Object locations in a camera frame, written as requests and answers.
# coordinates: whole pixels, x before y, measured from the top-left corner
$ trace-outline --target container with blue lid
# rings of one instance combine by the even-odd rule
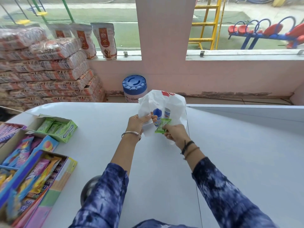
[[[123,80],[123,91],[127,102],[138,103],[138,99],[148,93],[147,82],[143,76],[130,75]]]

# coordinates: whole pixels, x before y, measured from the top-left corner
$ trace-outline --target purple tie-dye sleeve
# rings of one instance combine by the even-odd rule
[[[192,173],[221,228],[275,228],[274,222],[224,176],[209,158]]]
[[[128,182],[127,172],[109,163],[69,228],[117,228]]]

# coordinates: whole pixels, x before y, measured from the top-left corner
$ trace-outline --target tiled floor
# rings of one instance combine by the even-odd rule
[[[108,96],[106,102],[126,102],[124,96]],[[292,105],[290,100],[268,98],[188,98],[187,104],[232,104],[232,105]]]

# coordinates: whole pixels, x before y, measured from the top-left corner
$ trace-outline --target seesaw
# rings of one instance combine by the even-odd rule
[[[291,30],[289,30],[289,32],[287,32],[286,34],[279,34],[279,32],[283,28],[283,24],[281,23],[288,18],[291,18],[293,20],[293,26]],[[260,23],[262,21],[269,22],[269,27],[264,31],[259,30]],[[257,24],[255,25],[254,29],[249,30],[248,26],[252,22],[257,22]],[[282,20],[279,21],[279,23],[273,25],[271,24],[271,21],[269,19],[262,19],[260,21],[252,20],[248,24],[245,24],[243,21],[239,21],[235,25],[231,25],[228,27],[228,33],[229,33],[228,39],[230,39],[231,36],[245,37],[245,41],[241,49],[246,48],[250,38],[254,38],[254,39],[248,49],[253,49],[259,38],[288,41],[289,43],[286,46],[287,49],[296,49],[298,45],[304,43],[304,23],[295,26],[295,22],[296,20],[293,16],[288,16],[286,18],[283,18]]]

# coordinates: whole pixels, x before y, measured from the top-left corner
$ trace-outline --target blue glue bottle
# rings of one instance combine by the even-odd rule
[[[157,121],[154,122],[154,125],[157,127],[161,124],[161,116],[162,116],[161,113],[162,113],[161,110],[158,108],[153,110],[153,115],[157,115]]]

